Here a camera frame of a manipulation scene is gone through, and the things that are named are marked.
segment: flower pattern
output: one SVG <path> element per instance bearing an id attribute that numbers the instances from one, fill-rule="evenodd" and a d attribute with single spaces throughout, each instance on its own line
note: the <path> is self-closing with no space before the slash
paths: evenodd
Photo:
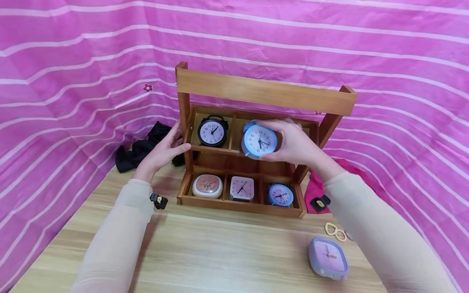
<path id="1" fill-rule="evenodd" d="M 153 90 L 153 86 L 151 84 L 145 84 L 144 86 L 144 90 L 146 90 L 147 92 Z"/>

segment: person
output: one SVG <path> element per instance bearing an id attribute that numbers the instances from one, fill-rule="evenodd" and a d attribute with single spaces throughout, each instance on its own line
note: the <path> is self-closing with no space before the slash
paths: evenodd
<path id="1" fill-rule="evenodd" d="M 331 200 L 332 214 L 353 235 L 388 292 L 456 292 L 439 259 L 418 232 L 358 175 L 346 172 L 292 120 L 257 123 L 283 136 L 281 148 L 260 159 L 307 165 L 319 175 Z M 72 293 L 129 290 L 153 214 L 149 201 L 151 180 L 173 157 L 190 149 L 190 144 L 175 140 L 180 137 L 179 126 L 178 121 L 122 188 L 84 256 Z"/>

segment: light blue alarm clock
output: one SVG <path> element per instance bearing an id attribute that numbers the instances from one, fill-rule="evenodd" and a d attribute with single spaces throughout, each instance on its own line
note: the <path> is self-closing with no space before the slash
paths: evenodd
<path id="1" fill-rule="evenodd" d="M 348 263 L 342 247 L 337 242 L 316 237 L 308 248 L 310 264 L 320 276 L 333 280 L 345 279 Z"/>
<path id="2" fill-rule="evenodd" d="M 241 148 L 244 154 L 254 160 L 265 154 L 270 154 L 277 148 L 277 135 L 272 129 L 254 124 L 251 120 L 244 125 L 244 136 L 241 140 Z"/>
<path id="3" fill-rule="evenodd" d="M 270 205 L 289 207 L 293 203 L 293 192 L 283 184 L 271 184 L 267 188 L 267 202 Z"/>

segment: black cloth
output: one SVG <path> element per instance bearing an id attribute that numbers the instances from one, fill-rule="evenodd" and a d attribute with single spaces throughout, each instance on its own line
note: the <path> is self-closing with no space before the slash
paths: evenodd
<path id="1" fill-rule="evenodd" d="M 155 126 L 148 133 L 148 139 L 142 139 L 134 142 L 132 150 L 125 150 L 121 145 L 116 151 L 116 167 L 120 173 L 124 173 L 135 169 L 138 164 L 148 155 L 151 150 L 165 138 L 169 133 L 171 127 L 163 123 L 156 122 Z M 174 157 L 173 164 L 176 167 L 182 166 L 184 162 L 184 154 Z"/>

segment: wooden frame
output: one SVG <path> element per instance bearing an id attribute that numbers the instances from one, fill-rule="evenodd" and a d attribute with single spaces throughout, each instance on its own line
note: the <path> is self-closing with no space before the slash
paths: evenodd
<path id="1" fill-rule="evenodd" d="M 255 102 L 326 112 L 321 124 L 315 121 L 294 119 L 303 131 L 319 147 L 323 147 L 342 116 L 350 115 L 355 105 L 356 93 L 347 86 L 337 91 L 315 89 L 285 83 L 270 82 L 246 77 L 220 75 L 189 70 L 186 62 L 176 66 L 176 83 L 181 114 L 182 134 L 185 143 L 192 148 L 185 153 L 186 172 L 177 195 L 179 204 L 191 206 L 255 212 L 277 216 L 302 218 L 306 204 L 300 183 L 307 175 L 308 167 L 278 162 L 255 161 L 245 157 L 241 150 L 242 127 L 252 119 L 280 118 L 281 115 L 265 115 L 246 111 L 220 109 L 191 105 L 189 94 L 226 98 L 237 101 Z M 223 116 L 229 124 L 228 140 L 221 148 L 200 145 L 197 130 L 200 121 L 210 115 Z M 199 151 L 193 160 L 193 151 Z M 209 199 L 192 195 L 192 182 L 203 173 L 214 174 L 223 180 L 223 195 L 220 199 Z M 252 203 L 231 201 L 228 196 L 230 179 L 233 175 L 254 179 L 256 195 Z M 289 208 L 266 204 L 267 186 L 271 183 L 288 185 L 294 193 Z"/>

